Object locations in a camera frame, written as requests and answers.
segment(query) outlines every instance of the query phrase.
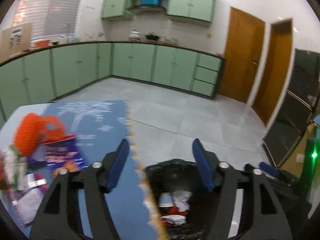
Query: window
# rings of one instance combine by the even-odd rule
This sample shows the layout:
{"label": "window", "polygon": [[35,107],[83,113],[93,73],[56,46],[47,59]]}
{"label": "window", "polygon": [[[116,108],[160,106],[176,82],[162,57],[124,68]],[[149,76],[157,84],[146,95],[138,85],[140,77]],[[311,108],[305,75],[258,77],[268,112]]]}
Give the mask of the window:
{"label": "window", "polygon": [[74,33],[80,0],[19,0],[13,26],[32,22],[32,39]]}

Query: snack packet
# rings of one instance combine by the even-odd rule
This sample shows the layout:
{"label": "snack packet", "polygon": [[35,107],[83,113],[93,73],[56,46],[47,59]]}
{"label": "snack packet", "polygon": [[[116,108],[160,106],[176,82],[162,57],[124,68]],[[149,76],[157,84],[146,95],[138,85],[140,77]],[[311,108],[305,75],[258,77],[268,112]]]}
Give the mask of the snack packet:
{"label": "snack packet", "polygon": [[88,167],[76,146],[76,135],[67,135],[59,141],[42,141],[41,145],[46,151],[47,167],[57,176],[62,168],[70,172],[80,171]]}

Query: trash bin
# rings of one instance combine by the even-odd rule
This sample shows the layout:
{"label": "trash bin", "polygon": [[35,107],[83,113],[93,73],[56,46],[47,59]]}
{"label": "trash bin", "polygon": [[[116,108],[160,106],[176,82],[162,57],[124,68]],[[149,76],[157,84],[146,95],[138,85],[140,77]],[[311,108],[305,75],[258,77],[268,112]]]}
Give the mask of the trash bin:
{"label": "trash bin", "polygon": [[192,193],[188,204],[186,223],[180,226],[166,226],[171,240],[202,239],[209,218],[214,212],[217,194],[204,187],[194,162],[180,159],[158,163],[145,168],[155,200],[159,204],[161,193],[178,190]]}

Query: lower cabinet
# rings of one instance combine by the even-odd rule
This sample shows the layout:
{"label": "lower cabinet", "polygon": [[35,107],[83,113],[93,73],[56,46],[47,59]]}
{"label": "lower cabinet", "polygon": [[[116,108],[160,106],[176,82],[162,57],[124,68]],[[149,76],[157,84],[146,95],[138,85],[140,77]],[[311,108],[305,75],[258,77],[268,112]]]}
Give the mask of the lower cabinet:
{"label": "lower cabinet", "polygon": [[153,74],[153,82],[170,86],[172,82],[172,68],[178,49],[157,46],[156,66]]}
{"label": "lower cabinet", "polygon": [[154,45],[132,44],[131,51],[131,78],[150,81]]}
{"label": "lower cabinet", "polygon": [[19,58],[0,67],[0,98],[6,118],[19,106],[30,104],[22,60]]}
{"label": "lower cabinet", "polygon": [[78,68],[80,87],[96,80],[97,46],[92,44],[74,45],[76,49],[76,66]]}
{"label": "lower cabinet", "polygon": [[77,50],[75,45],[71,45],[52,49],[52,53],[54,80],[59,97],[80,87]]}
{"label": "lower cabinet", "polygon": [[132,44],[130,43],[114,44],[113,75],[120,77],[130,76],[131,49]]}
{"label": "lower cabinet", "polygon": [[23,58],[26,84],[31,104],[48,103],[55,98],[52,88],[50,50],[40,51]]}
{"label": "lower cabinet", "polygon": [[98,43],[98,75],[97,77],[104,78],[110,76],[111,67],[111,47],[112,43]]}
{"label": "lower cabinet", "polygon": [[196,58],[197,53],[195,51],[178,49],[173,64],[172,87],[190,91]]}

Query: drawer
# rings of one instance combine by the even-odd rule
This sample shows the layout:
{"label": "drawer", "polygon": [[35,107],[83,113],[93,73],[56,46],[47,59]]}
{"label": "drawer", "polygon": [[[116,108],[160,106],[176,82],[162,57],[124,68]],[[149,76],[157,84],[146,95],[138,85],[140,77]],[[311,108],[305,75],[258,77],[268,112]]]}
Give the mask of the drawer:
{"label": "drawer", "polygon": [[215,72],[213,70],[197,67],[196,79],[215,85],[218,78],[218,74],[218,72]]}
{"label": "drawer", "polygon": [[205,54],[200,54],[198,66],[219,71],[221,66],[221,59]]}
{"label": "drawer", "polygon": [[193,92],[210,97],[212,95],[213,89],[214,85],[194,79],[194,84],[192,88]]}

